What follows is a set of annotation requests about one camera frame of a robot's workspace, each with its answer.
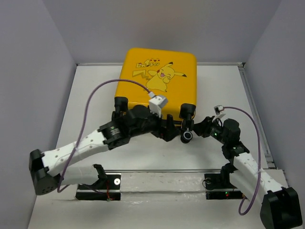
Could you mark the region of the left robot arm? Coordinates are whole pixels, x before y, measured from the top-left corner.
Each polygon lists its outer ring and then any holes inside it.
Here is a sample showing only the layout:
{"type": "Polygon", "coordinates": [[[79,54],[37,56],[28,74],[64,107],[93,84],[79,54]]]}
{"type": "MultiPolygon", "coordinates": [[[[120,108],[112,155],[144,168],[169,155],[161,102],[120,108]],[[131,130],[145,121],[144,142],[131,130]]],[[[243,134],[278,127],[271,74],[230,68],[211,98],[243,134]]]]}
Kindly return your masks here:
{"type": "Polygon", "coordinates": [[[71,165],[94,154],[106,152],[129,143],[136,136],[151,133],[165,142],[179,134],[172,115],[162,120],[148,107],[137,105],[100,126],[85,137],[60,148],[30,152],[29,171],[35,194],[48,194],[60,185],[84,184],[90,188],[101,188],[106,181],[103,167],[93,164],[74,169],[71,165]]]}

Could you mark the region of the yellow hard-shell suitcase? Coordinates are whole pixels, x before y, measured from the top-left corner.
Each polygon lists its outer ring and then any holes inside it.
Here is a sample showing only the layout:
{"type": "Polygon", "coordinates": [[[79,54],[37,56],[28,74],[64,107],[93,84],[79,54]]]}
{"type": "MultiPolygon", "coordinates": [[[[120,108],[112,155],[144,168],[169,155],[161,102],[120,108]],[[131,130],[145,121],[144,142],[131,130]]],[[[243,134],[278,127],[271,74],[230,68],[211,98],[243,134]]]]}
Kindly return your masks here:
{"type": "Polygon", "coordinates": [[[112,117],[123,115],[136,105],[148,107],[145,93],[163,95],[168,103],[162,120],[173,116],[181,141],[192,138],[197,99],[197,59],[194,54],[147,48],[128,50],[118,82],[112,117]]]}

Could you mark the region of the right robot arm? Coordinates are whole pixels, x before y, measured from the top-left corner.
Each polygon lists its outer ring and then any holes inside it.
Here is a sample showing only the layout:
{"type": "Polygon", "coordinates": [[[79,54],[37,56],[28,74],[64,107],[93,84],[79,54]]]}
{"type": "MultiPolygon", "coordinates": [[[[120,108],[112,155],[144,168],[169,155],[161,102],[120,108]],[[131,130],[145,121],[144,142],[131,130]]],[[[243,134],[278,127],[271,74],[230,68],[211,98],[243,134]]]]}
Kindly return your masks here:
{"type": "Polygon", "coordinates": [[[222,144],[222,153],[229,161],[218,174],[205,174],[206,188],[236,188],[248,199],[260,203],[260,219],[267,229],[292,229],[303,223],[297,192],[285,188],[255,161],[240,141],[239,123],[227,119],[219,125],[213,117],[195,124],[194,132],[203,138],[213,137],[222,144]]]}

